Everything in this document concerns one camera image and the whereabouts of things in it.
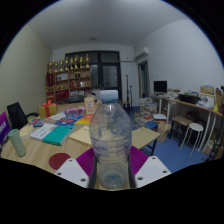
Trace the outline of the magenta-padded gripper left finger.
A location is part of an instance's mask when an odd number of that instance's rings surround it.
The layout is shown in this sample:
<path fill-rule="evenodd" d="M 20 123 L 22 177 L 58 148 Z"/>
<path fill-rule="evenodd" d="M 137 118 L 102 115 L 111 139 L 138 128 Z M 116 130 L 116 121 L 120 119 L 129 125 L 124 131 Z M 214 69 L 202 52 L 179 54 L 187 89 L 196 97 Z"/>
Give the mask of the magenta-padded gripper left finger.
<path fill-rule="evenodd" d="M 78 186 L 93 189 L 97 176 L 97 160 L 93 149 L 88 149 L 76 159 L 67 159 L 55 175 Z"/>

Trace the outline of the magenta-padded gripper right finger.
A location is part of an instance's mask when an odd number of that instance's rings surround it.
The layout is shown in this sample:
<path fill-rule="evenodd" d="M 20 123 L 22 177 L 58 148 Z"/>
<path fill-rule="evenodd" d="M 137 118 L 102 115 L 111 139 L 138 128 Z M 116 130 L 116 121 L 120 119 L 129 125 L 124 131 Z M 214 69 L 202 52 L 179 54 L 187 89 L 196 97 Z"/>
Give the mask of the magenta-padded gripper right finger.
<path fill-rule="evenodd" d="M 134 146 L 129 155 L 129 184 L 140 188 L 170 175 L 169 169 L 157 156 L 147 156 Z"/>

